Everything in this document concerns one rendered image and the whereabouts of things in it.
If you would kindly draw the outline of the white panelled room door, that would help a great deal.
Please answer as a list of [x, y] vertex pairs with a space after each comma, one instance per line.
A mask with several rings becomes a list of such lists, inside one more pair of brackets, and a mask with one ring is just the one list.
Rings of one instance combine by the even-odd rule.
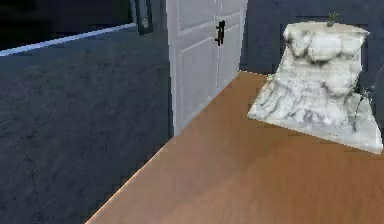
[[[166, 0], [174, 134], [238, 75], [248, 0]], [[224, 43], [216, 26], [225, 21]]]

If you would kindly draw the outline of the white marble pedestal table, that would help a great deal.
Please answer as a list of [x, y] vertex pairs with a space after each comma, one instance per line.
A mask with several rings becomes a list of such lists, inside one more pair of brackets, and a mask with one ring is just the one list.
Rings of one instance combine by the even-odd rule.
[[360, 150], [384, 152], [371, 100], [357, 92], [369, 32], [353, 25], [299, 22], [283, 32], [285, 50], [248, 117]]

